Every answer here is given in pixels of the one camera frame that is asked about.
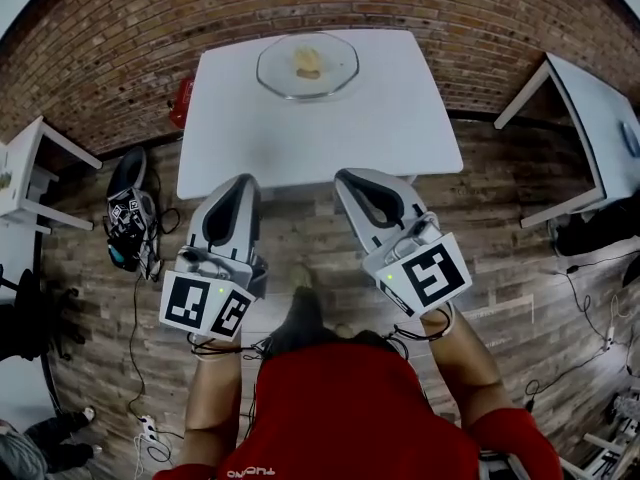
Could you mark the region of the person's dark trousers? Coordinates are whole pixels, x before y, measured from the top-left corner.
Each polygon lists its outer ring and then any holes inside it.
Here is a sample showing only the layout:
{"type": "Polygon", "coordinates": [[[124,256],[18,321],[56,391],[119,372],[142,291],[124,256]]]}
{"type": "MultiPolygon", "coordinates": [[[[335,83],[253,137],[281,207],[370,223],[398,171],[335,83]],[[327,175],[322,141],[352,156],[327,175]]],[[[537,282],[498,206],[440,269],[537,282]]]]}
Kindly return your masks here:
{"type": "Polygon", "coordinates": [[[265,358],[343,341],[343,337],[324,326],[321,301],[316,291],[300,286],[294,292],[285,320],[266,340],[265,358]]]}

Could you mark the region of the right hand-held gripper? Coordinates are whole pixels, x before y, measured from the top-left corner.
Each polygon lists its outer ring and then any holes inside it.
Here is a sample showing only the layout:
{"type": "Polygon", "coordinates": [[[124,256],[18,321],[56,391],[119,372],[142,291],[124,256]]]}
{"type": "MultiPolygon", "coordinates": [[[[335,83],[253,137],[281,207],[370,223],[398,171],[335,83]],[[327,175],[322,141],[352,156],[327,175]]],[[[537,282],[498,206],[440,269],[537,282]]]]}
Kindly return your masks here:
{"type": "Polygon", "coordinates": [[[365,168],[341,169],[334,182],[351,228],[369,253],[364,271],[407,316],[433,311],[472,286],[454,235],[439,229],[434,213],[426,214],[412,185],[365,168]]]}

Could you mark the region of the person's left forearm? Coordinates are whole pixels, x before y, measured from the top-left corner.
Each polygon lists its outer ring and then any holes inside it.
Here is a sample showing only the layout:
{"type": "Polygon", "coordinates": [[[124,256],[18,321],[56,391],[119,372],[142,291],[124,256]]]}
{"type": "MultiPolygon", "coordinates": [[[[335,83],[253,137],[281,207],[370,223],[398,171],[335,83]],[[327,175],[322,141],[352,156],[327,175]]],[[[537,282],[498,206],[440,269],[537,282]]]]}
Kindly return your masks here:
{"type": "Polygon", "coordinates": [[[217,468],[236,449],[242,394],[237,343],[214,342],[220,354],[197,362],[185,413],[180,465],[217,468]]]}

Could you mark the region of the person's right forearm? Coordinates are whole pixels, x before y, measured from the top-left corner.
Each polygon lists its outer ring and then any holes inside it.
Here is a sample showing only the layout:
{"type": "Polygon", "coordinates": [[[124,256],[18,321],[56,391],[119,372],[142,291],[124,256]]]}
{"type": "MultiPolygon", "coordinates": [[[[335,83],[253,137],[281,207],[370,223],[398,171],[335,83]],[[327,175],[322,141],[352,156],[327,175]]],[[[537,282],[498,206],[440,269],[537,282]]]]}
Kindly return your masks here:
{"type": "Polygon", "coordinates": [[[451,396],[459,409],[461,424],[469,428],[486,414],[512,408],[498,366],[469,325],[456,309],[444,307],[420,317],[426,335],[443,331],[451,318],[449,332],[431,341],[429,346],[451,396]]]}

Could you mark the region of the red fire extinguisher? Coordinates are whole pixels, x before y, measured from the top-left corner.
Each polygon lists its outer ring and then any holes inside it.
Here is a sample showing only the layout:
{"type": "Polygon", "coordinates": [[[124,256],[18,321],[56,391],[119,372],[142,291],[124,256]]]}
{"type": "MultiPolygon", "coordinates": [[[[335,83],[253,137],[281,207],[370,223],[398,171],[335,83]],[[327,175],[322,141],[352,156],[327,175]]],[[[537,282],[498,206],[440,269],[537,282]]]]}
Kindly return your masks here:
{"type": "Polygon", "coordinates": [[[182,99],[176,101],[168,101],[169,107],[169,120],[178,129],[183,130],[186,125],[188,103],[185,103],[182,99]]]}

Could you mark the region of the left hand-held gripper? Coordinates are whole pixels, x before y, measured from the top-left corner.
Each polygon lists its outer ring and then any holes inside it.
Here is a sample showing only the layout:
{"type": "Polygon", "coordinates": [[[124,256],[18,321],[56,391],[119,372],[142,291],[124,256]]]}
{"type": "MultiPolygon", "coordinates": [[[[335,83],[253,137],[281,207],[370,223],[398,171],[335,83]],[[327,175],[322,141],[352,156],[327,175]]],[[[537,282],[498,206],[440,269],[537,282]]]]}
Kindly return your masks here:
{"type": "Polygon", "coordinates": [[[196,208],[189,246],[164,275],[161,323],[214,340],[236,338],[249,308],[266,293],[267,264],[252,258],[260,201],[254,177],[240,174],[196,208]]]}

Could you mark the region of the yellow sponge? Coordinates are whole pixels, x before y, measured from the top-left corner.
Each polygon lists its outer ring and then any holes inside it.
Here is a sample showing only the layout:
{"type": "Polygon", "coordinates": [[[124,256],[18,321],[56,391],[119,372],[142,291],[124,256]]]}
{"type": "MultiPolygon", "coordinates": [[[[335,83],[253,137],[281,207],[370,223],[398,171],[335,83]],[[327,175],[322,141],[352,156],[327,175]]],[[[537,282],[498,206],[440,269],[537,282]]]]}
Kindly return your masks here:
{"type": "Polygon", "coordinates": [[[322,74],[320,53],[312,47],[303,45],[294,51],[296,76],[303,79],[317,80],[322,74]]]}

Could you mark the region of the white metal frame equipment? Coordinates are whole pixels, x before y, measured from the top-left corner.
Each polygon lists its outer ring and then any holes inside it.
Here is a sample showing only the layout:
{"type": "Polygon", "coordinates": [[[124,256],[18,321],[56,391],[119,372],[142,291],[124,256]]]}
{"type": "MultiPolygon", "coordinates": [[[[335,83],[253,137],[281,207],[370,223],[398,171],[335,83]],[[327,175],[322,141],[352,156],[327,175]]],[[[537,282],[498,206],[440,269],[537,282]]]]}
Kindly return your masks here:
{"type": "Polygon", "coordinates": [[[585,434],[584,440],[601,451],[590,466],[595,480],[640,478],[640,387],[615,393],[604,410],[608,437],[585,434]]]}

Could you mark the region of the black office chair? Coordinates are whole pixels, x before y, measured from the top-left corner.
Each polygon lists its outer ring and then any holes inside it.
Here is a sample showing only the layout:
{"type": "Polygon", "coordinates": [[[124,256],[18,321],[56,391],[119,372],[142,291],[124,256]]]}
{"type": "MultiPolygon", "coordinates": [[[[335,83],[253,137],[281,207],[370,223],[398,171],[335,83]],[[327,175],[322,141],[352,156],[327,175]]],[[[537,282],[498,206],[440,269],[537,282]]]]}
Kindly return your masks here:
{"type": "Polygon", "coordinates": [[[32,361],[51,348],[69,361],[71,356],[63,351],[62,338],[78,345],[86,343],[79,327],[63,317],[65,309],[79,311],[72,301],[79,295],[76,288],[68,288],[56,297],[55,291],[60,288],[57,281],[47,281],[42,290],[39,278],[25,269],[16,284],[4,277],[1,264],[0,287],[15,292],[12,303],[0,304],[0,362],[11,357],[32,361]]]}

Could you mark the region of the red fire extinguisher box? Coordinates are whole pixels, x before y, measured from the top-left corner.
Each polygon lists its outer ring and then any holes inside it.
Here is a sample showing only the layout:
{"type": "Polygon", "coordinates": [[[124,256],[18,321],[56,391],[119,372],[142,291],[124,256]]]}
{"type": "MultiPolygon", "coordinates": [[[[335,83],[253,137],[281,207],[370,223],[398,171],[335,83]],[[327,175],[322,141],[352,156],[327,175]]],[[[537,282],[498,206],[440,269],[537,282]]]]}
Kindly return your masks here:
{"type": "Polygon", "coordinates": [[[176,110],[181,118],[186,118],[193,92],[195,78],[188,77],[181,81],[176,99],[176,110]]]}

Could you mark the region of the person's red shirt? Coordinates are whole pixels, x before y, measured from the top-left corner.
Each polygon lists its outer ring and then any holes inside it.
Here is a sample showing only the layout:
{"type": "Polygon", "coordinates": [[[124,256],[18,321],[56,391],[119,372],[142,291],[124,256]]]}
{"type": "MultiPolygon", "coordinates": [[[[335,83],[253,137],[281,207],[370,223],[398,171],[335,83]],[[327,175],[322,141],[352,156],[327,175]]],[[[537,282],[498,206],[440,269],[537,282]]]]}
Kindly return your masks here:
{"type": "Polygon", "coordinates": [[[469,429],[437,416],[398,353],[335,343],[264,363],[248,438],[217,467],[153,480],[479,480],[480,455],[517,458],[530,480],[562,480],[559,458],[524,409],[469,429]]]}

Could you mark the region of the spare white hand-held gripper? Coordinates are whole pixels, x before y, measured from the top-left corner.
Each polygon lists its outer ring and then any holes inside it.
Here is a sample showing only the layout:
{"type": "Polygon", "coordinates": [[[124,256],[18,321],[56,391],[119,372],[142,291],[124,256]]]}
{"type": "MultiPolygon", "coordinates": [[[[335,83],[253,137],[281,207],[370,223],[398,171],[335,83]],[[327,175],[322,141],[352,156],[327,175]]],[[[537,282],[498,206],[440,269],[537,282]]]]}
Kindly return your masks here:
{"type": "Polygon", "coordinates": [[[154,199],[143,189],[146,170],[142,147],[123,156],[107,188],[103,226],[107,247],[114,246],[126,260],[122,270],[140,271],[145,280],[156,281],[162,267],[157,253],[159,222],[154,199]]]}

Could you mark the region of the person's left shoe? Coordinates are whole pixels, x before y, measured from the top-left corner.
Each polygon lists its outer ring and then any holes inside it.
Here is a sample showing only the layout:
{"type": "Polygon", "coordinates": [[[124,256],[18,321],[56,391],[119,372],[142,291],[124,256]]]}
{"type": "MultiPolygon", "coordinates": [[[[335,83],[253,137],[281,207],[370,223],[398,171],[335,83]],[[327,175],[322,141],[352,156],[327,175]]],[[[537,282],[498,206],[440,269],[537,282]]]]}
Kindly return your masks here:
{"type": "Polygon", "coordinates": [[[290,269],[290,284],[293,291],[311,290],[318,292],[315,273],[303,263],[295,263],[290,269]]]}

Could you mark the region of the round blue-grey dish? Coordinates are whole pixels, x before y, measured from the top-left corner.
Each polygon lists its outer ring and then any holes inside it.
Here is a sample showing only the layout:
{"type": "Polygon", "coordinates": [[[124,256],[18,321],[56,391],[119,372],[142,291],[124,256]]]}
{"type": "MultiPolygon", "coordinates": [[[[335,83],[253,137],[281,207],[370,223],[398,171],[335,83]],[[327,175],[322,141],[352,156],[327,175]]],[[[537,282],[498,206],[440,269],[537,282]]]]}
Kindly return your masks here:
{"type": "Polygon", "coordinates": [[[640,140],[632,127],[627,122],[621,122],[620,129],[630,156],[640,158],[640,140]]]}

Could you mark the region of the small white table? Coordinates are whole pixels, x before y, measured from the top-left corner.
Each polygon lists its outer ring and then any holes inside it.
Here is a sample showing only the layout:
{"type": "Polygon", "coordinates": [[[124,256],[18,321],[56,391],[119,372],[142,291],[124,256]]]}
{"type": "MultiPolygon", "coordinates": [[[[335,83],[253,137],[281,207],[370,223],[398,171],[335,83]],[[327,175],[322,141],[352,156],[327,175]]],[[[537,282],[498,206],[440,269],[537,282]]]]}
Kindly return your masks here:
{"type": "Polygon", "coordinates": [[[50,227],[38,225],[36,221],[25,221],[24,216],[30,214],[77,229],[92,231],[94,224],[91,221],[74,217],[29,198],[32,180],[59,181],[57,175],[36,164],[36,156],[43,138],[49,139],[94,169],[102,168],[100,160],[52,128],[43,116],[39,116],[7,145],[0,148],[0,172],[12,172],[11,186],[0,191],[0,221],[31,227],[42,234],[51,233],[50,227]]]}

